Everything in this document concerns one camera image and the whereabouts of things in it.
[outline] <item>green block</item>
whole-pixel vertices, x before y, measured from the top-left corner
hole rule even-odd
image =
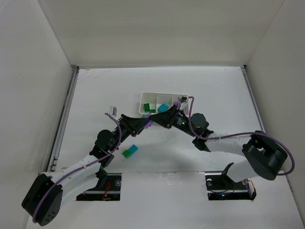
[[[149,113],[150,109],[149,109],[149,104],[144,104],[144,112],[148,112]]]
[[[123,153],[124,157],[129,158],[132,154],[126,149]]]

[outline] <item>robotic arm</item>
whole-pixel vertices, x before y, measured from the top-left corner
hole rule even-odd
[[[274,180],[287,159],[287,153],[264,137],[262,132],[258,132],[260,135],[221,139],[221,135],[207,129],[209,123],[203,114],[193,114],[189,119],[176,105],[148,118],[130,118],[123,114],[118,121],[110,118],[116,122],[117,128],[112,132],[100,131],[93,150],[83,160],[54,177],[40,174],[35,179],[22,202],[22,207],[33,217],[33,222],[41,226],[49,224],[64,203],[75,200],[77,195],[98,183],[104,184],[107,178],[104,168],[113,160],[112,153],[128,136],[140,134],[151,121],[167,129],[174,126],[195,137],[192,143],[201,151],[224,151],[245,156],[246,161],[228,164],[219,176],[229,186],[255,176]],[[216,136],[213,140],[202,139]]]

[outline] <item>white tray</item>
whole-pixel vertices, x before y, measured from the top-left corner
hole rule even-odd
[[[178,97],[185,96],[189,97],[188,94],[168,94],[168,93],[153,93],[153,92],[142,92],[139,113],[148,114],[144,112],[144,104],[149,104],[151,110],[156,110],[158,113],[158,107],[162,104],[167,104],[169,107],[172,107],[174,103],[179,102]],[[184,113],[189,114],[189,106],[187,101],[187,106],[184,108]]]

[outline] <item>white table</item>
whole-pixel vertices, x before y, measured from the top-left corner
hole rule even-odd
[[[141,92],[193,95],[193,112],[203,113],[209,129],[217,132],[260,129],[240,67],[83,69],[56,171],[86,156],[101,130],[115,128],[104,115],[110,106],[118,108],[118,115],[140,117]],[[202,171],[222,170],[244,158],[198,151],[192,139],[174,127],[166,130],[157,125],[136,138],[129,137],[106,168],[107,172],[123,172],[121,201],[69,203],[45,228],[303,228],[285,177],[273,182],[253,179],[258,193],[254,202],[208,201]],[[122,152],[132,144],[139,150],[126,159]],[[30,218],[27,229],[33,228],[38,225]]]

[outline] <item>white wall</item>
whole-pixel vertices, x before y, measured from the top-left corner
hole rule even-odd
[[[50,151],[71,67],[37,0],[0,0],[0,228],[20,229],[21,202]]]
[[[71,64],[246,64],[283,0],[39,0]]]
[[[296,169],[288,178],[304,221],[304,0],[285,0],[246,70],[267,133],[283,141],[295,156]]]

